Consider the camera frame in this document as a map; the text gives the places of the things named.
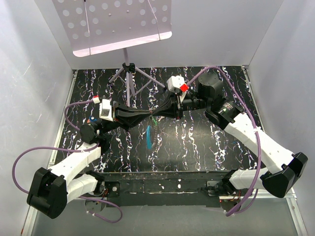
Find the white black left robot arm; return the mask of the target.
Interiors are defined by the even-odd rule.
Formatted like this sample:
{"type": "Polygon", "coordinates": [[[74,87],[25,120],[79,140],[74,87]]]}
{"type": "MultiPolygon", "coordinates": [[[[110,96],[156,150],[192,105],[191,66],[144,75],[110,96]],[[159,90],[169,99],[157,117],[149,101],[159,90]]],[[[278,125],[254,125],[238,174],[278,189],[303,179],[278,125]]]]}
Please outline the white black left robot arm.
{"type": "Polygon", "coordinates": [[[27,204],[54,219],[69,202],[84,194],[101,196],[105,190],[104,177],[92,171],[80,177],[78,174],[109,149],[109,131],[118,127],[132,128],[151,114],[148,110],[102,100],[99,118],[79,129],[82,145],[60,163],[35,172],[27,204]]]}

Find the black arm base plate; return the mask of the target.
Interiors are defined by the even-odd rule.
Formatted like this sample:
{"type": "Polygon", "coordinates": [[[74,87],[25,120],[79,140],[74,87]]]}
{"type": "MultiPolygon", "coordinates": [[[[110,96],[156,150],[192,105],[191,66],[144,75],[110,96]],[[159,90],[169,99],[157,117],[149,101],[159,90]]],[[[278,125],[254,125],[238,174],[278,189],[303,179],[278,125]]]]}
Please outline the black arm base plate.
{"type": "Polygon", "coordinates": [[[130,206],[206,206],[220,207],[220,200],[232,199],[235,205],[247,189],[236,196],[212,187],[227,171],[184,172],[104,172],[106,199],[121,207],[130,206]]]}

